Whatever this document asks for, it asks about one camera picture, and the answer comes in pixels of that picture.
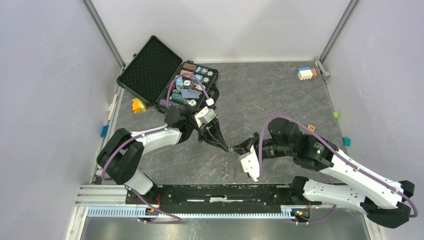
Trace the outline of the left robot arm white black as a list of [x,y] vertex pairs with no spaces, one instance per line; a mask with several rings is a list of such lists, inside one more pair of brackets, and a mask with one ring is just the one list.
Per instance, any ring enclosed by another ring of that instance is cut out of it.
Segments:
[[151,204],[157,198],[155,183],[138,169],[145,153],[183,143],[193,131],[198,132],[199,142],[231,152],[213,107],[196,109],[187,104],[176,104],[166,108],[164,114],[164,125],[160,127],[132,132],[119,128],[96,159],[102,168],[103,181],[112,180],[136,191],[145,204]]

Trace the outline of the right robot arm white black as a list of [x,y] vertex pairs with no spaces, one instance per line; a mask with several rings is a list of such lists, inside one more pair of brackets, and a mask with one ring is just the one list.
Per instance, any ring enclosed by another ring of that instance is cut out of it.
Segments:
[[342,181],[341,185],[322,183],[297,176],[289,187],[289,199],[295,204],[329,203],[364,214],[370,221],[395,229],[418,215],[411,198],[415,185],[383,177],[349,157],[342,149],[291,118],[269,118],[262,132],[235,145],[233,151],[245,173],[258,181],[265,159],[290,157],[308,170]]

